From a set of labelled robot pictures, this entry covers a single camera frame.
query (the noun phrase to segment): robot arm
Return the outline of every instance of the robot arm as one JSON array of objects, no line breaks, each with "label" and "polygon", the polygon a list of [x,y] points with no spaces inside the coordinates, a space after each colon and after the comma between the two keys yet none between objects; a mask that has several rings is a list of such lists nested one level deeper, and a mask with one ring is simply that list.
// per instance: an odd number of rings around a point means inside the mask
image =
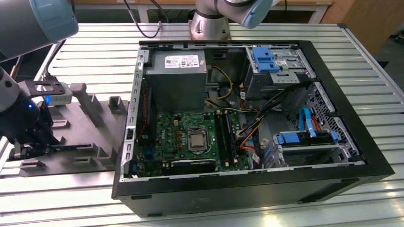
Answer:
[{"label": "robot arm", "polygon": [[269,8],[281,0],[197,0],[191,25],[196,40],[225,40],[228,19],[252,29],[263,22]]},{"label": "robot arm", "polygon": [[[56,44],[79,31],[67,0],[0,0],[0,21],[0,62]],[[39,91],[39,85],[52,89]],[[15,144],[16,158],[32,157],[31,148],[47,150],[59,143],[52,135],[48,106],[31,98],[64,93],[56,80],[16,83],[0,67],[0,137]],[[23,144],[31,147],[23,150]]]},{"label": "robot arm", "polygon": [[0,62],[51,44],[79,31],[67,0],[0,0]]}]

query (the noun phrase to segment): power supply label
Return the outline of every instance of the power supply label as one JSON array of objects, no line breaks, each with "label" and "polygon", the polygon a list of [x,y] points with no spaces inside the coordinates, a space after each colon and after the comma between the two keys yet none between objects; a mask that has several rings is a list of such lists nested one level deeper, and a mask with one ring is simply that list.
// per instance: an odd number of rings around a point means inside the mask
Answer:
[{"label": "power supply label", "polygon": [[177,55],[165,57],[165,68],[197,68],[200,61],[197,55]]}]

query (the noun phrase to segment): sticker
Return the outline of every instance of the sticker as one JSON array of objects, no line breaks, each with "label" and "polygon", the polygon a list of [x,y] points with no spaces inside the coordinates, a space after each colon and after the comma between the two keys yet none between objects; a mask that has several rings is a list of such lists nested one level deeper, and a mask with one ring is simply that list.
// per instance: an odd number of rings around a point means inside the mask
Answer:
[{"label": "sticker", "polygon": [[260,157],[253,153],[252,159],[255,160],[256,163],[260,163]]},{"label": "sticker", "polygon": [[197,55],[167,56],[164,58],[165,68],[197,68],[200,61]]},{"label": "sticker", "polygon": [[244,92],[244,91],[240,91],[240,98],[241,98],[243,100],[245,100],[245,92]]},{"label": "sticker", "polygon": [[287,65],[287,62],[285,62],[284,60],[277,60],[277,61],[276,61],[276,64],[277,64],[277,65]]}]

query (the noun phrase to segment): open computer tower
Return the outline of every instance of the open computer tower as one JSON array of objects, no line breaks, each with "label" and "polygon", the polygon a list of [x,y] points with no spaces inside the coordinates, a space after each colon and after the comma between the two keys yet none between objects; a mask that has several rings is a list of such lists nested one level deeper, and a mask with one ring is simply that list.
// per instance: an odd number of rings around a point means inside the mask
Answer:
[{"label": "open computer tower", "polygon": [[392,174],[309,41],[140,43],[112,191],[139,216],[323,201]]}]

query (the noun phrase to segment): cpu socket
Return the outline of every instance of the cpu socket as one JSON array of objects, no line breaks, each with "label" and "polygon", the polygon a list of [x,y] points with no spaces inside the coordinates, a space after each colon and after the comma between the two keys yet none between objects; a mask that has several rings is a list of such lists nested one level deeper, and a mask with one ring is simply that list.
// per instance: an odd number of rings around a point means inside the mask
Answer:
[{"label": "cpu socket", "polygon": [[188,131],[188,151],[200,155],[208,150],[207,143],[207,130],[199,129],[197,131]]}]

